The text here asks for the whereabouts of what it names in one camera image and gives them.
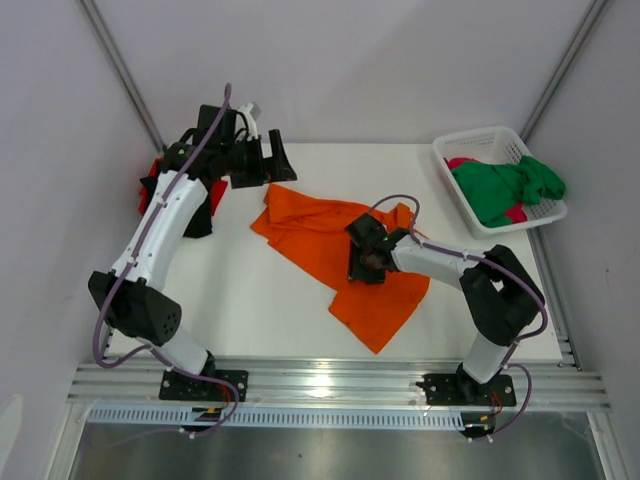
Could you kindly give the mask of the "orange t shirt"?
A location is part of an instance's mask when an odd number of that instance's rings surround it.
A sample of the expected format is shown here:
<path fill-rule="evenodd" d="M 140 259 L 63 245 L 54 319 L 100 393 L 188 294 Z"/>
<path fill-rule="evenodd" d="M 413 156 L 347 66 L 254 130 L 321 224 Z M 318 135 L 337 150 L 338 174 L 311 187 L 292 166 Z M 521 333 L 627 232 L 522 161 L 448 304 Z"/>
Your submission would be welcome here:
<path fill-rule="evenodd" d="M 390 273 L 382 284 L 348 280 L 346 227 L 366 205 L 318 199 L 278 184 L 268 187 L 265 210 L 251 225 L 268 245 L 335 291 L 328 311 L 372 353 L 380 353 L 427 295 L 430 279 Z"/>

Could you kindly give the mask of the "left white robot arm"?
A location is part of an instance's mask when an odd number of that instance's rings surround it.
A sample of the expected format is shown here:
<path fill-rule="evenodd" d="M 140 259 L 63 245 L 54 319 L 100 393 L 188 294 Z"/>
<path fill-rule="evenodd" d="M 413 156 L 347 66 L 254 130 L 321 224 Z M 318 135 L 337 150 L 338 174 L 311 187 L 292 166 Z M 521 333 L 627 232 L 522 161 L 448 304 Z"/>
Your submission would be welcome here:
<path fill-rule="evenodd" d="M 138 341 L 137 352 L 148 351 L 184 373 L 181 385 L 192 398 L 215 392 L 213 356 L 182 327 L 183 309 L 164 289 L 181 239 L 211 234 L 217 185 L 239 189 L 296 180 L 279 130 L 269 131 L 271 153 L 264 154 L 259 114 L 253 102 L 201 106 L 196 127 L 167 147 L 142 179 L 143 214 L 135 233 L 110 269 L 93 272 L 88 281 L 99 310 L 92 352 L 101 367 L 129 358 L 104 360 L 102 330 L 110 327 Z"/>

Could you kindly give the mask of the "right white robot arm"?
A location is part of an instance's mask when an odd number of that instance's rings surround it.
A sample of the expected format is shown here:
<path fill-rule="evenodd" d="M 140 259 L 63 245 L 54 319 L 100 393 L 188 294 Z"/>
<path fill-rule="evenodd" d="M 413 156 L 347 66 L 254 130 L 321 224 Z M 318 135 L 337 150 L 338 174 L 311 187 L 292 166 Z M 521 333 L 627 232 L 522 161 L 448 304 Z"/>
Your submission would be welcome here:
<path fill-rule="evenodd" d="M 518 344 L 548 325 L 545 300 L 524 266 L 504 245 L 466 253 L 421 240 L 415 229 L 389 232 L 365 213 L 346 227 L 350 238 L 348 279 L 382 284 L 393 273 L 417 274 L 462 292 L 477 334 L 458 367 L 456 389 L 479 403 Z"/>

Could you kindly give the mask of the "red folded t shirt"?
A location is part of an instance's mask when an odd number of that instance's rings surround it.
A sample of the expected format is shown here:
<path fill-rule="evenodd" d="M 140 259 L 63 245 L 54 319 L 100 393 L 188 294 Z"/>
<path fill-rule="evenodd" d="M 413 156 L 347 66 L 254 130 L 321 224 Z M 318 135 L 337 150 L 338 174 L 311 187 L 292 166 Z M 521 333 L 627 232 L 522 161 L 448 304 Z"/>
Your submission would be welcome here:
<path fill-rule="evenodd" d="M 151 190 L 155 185 L 156 177 L 159 174 L 159 168 L 161 162 L 164 160 L 163 157 L 157 157 L 145 177 L 140 179 L 141 188 L 139 190 L 140 203 L 138 205 L 138 212 L 143 215 L 147 209 L 149 204 L 150 196 L 152 195 Z M 214 182 L 209 190 L 209 213 L 211 216 L 214 216 L 218 206 L 227 190 L 229 183 L 226 180 L 217 180 Z"/>

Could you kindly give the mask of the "black folded t shirt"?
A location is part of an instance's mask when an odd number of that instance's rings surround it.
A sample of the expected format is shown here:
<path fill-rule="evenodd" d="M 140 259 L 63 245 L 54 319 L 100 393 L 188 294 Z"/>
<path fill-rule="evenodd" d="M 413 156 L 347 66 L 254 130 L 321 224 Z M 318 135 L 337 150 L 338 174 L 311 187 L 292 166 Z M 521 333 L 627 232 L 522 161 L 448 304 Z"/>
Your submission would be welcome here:
<path fill-rule="evenodd" d="M 150 205 L 151 196 L 154 194 L 155 187 L 157 186 L 158 176 L 158 173 L 150 173 L 139 179 L 141 188 L 139 190 L 140 203 L 138 211 L 141 215 L 146 213 L 146 210 Z M 207 188 L 207 196 L 191 217 L 191 220 L 183 234 L 186 238 L 203 238 L 213 232 L 212 218 L 215 212 L 213 195 L 214 183 L 210 180 L 206 180 L 204 182 L 204 186 Z"/>

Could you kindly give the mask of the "green t shirt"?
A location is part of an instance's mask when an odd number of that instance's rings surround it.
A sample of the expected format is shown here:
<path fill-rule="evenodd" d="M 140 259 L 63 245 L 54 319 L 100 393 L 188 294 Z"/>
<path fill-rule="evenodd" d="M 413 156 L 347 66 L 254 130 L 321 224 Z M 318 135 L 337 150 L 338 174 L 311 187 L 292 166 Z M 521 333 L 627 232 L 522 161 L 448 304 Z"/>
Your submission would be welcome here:
<path fill-rule="evenodd" d="M 548 166 L 523 155 L 505 164 L 486 164 L 469 157 L 446 160 L 447 167 L 479 222 L 498 228 L 528 220 L 525 207 L 543 199 L 562 200 L 564 181 Z"/>

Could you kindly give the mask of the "pink t shirt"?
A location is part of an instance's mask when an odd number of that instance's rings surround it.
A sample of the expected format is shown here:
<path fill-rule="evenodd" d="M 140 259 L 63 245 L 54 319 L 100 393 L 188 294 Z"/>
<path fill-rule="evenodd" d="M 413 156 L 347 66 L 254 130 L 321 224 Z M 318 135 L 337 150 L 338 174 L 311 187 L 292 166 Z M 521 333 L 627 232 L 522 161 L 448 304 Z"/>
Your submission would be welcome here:
<path fill-rule="evenodd" d="M 523 204 L 514 190 L 519 176 L 469 157 L 446 159 L 445 163 L 480 223 L 497 228 L 527 220 Z"/>

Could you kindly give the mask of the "white plastic basket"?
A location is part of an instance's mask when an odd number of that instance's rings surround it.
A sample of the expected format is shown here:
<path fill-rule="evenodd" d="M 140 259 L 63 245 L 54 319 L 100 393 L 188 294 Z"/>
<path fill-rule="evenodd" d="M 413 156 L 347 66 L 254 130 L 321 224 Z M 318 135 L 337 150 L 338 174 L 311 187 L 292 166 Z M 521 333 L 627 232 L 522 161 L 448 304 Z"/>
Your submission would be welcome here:
<path fill-rule="evenodd" d="M 527 217 L 524 222 L 493 228 L 483 225 L 477 218 L 454 179 L 448 161 L 470 158 L 492 166 L 517 164 L 523 156 L 531 155 L 531 152 L 518 134 L 508 127 L 484 127 L 443 135 L 433 141 L 432 148 L 440 178 L 465 226 L 476 239 L 541 227 L 564 219 L 568 213 L 563 200 L 542 199 L 537 205 L 523 207 Z"/>

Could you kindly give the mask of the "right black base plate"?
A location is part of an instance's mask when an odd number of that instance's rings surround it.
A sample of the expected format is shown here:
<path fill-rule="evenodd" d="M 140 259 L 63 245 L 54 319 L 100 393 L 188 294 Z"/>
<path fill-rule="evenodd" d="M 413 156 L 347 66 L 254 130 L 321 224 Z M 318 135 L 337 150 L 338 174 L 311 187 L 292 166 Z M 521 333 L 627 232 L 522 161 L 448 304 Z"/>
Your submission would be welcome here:
<path fill-rule="evenodd" d="M 515 388 L 509 375 L 497 375 L 488 383 L 479 384 L 462 373 L 427 373 L 415 386 L 423 391 L 430 406 L 514 407 Z"/>

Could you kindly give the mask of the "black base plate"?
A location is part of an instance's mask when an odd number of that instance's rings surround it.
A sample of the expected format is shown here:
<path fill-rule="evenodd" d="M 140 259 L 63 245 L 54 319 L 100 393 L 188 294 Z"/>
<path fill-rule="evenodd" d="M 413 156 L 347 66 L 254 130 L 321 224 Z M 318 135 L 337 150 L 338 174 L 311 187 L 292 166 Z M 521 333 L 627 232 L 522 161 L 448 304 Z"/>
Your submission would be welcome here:
<path fill-rule="evenodd" d="M 211 401 L 233 402 L 234 394 L 229 385 L 237 391 L 239 402 L 246 399 L 249 386 L 247 370 L 229 370 L 216 367 L 215 357 L 208 352 L 199 376 L 207 380 L 196 379 L 174 370 L 165 371 L 159 389 L 159 398 L 164 401 Z"/>
<path fill-rule="evenodd" d="M 415 386 L 423 391 L 430 406 L 514 407 L 515 388 L 509 375 L 497 375 L 488 383 L 479 384 L 462 373 L 427 373 Z"/>

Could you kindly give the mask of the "aluminium mounting rail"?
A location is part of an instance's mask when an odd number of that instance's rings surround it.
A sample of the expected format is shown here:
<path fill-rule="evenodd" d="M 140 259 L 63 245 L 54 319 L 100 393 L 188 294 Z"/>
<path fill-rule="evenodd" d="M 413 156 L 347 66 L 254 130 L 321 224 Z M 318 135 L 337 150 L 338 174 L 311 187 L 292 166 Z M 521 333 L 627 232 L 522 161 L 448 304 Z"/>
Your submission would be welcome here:
<path fill-rule="evenodd" d="M 449 373 L 454 362 L 330 358 L 219 357 L 220 369 L 245 370 L 246 406 L 273 408 L 408 410 L 424 404 L 417 382 L 426 373 Z M 159 403 L 165 369 L 142 356 L 115 369 L 80 364 L 68 403 Z M 510 369 L 517 398 L 531 395 L 533 412 L 608 412 L 606 388 L 597 373 L 573 366 L 533 364 L 526 373 Z M 531 382 L 532 389 L 526 384 Z"/>

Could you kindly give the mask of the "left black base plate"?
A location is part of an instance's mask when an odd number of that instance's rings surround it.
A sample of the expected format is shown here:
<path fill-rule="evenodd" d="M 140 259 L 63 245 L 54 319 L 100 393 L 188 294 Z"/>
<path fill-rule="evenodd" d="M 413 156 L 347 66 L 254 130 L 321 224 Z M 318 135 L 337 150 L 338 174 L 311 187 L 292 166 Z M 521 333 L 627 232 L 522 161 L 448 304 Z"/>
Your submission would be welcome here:
<path fill-rule="evenodd" d="M 159 389 L 159 398 L 164 401 L 211 401 L 233 402 L 234 394 L 229 385 L 237 391 L 239 402 L 246 399 L 249 386 L 247 370 L 229 370 L 216 367 L 215 357 L 208 352 L 199 376 L 207 380 L 196 379 L 174 370 L 165 371 Z"/>

